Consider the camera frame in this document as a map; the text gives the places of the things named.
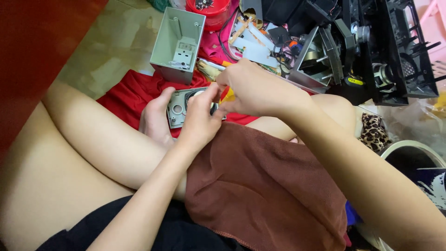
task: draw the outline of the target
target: yellow label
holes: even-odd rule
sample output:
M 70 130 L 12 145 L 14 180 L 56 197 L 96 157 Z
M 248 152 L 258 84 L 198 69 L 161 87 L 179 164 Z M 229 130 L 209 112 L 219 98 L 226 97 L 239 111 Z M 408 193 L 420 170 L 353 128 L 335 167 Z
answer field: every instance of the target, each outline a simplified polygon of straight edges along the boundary
M 348 81 L 350 81 L 351 83 L 354 83 L 354 84 L 358 84 L 358 85 L 363 85 L 364 84 L 363 81 L 357 80 L 357 79 L 353 79 L 353 78 L 348 78 Z

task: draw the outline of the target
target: black shorts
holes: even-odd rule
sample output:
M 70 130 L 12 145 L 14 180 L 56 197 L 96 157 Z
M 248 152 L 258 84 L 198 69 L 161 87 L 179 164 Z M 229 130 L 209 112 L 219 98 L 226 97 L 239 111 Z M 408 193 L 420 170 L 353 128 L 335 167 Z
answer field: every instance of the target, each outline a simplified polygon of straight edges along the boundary
M 62 230 L 38 251 L 86 250 L 132 196 L 120 198 L 88 214 L 70 230 Z M 152 246 L 156 251 L 247 251 L 236 240 L 220 236 L 192 222 L 184 203 L 172 200 Z

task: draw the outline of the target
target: leopard print fabric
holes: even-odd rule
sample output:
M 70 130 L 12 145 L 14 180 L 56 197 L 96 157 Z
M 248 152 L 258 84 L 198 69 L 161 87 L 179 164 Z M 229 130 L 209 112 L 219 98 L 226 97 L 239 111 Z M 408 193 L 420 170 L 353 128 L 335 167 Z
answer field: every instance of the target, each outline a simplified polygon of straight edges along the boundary
M 382 123 L 382 118 L 377 115 L 363 113 L 363 132 L 359 140 L 372 151 L 379 152 L 386 145 L 392 143 Z

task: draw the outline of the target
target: red wall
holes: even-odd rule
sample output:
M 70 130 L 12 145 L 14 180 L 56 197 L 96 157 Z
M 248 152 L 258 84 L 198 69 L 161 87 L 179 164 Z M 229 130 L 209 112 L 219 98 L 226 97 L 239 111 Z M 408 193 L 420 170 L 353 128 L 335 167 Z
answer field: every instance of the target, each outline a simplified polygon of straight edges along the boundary
M 0 162 L 107 1 L 0 1 Z

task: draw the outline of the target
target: green cloth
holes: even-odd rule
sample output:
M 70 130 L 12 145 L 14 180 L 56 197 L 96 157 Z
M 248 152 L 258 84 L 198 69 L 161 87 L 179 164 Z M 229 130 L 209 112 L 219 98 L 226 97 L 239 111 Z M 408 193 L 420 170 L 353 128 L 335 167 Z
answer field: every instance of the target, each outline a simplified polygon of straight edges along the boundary
M 172 7 L 169 0 L 147 0 L 155 9 L 164 12 L 166 7 Z

